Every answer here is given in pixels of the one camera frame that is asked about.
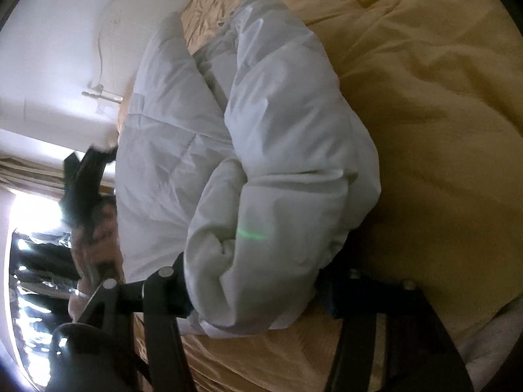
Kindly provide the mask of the white bed headboard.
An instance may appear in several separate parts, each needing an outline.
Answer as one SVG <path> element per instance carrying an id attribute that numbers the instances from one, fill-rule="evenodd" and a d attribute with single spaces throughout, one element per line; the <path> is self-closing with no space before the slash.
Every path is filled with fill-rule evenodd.
<path id="1" fill-rule="evenodd" d="M 122 103 L 145 47 L 164 18 L 191 0 L 114 0 L 94 36 L 94 72 L 84 96 L 97 105 Z"/>

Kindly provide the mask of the tan orange bed cover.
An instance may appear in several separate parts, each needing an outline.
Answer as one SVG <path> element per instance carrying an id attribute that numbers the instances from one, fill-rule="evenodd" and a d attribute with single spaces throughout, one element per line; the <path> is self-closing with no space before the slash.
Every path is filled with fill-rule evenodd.
<path id="1" fill-rule="evenodd" d="M 240 0 L 192 0 L 190 51 Z M 281 0 L 377 143 L 374 260 L 411 274 L 491 391 L 522 388 L 522 36 L 503 0 Z"/>

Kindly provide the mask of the beige window curtain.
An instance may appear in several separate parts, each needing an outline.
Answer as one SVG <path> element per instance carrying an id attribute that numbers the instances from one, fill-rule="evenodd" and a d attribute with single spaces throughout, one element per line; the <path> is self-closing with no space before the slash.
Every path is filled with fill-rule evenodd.
<path id="1" fill-rule="evenodd" d="M 17 157 L 1 157 L 1 186 L 54 198 L 63 197 L 64 167 L 60 169 L 33 163 Z M 114 181 L 103 175 L 100 193 L 113 196 Z"/>

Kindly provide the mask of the dark clothes on rack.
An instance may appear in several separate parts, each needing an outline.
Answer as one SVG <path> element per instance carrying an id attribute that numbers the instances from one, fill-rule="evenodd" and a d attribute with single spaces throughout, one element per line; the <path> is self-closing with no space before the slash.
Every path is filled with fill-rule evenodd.
<path id="1" fill-rule="evenodd" d="M 9 257 L 10 285 L 33 305 L 66 318 L 69 297 L 80 279 L 68 237 L 49 236 L 45 241 L 14 232 Z"/>

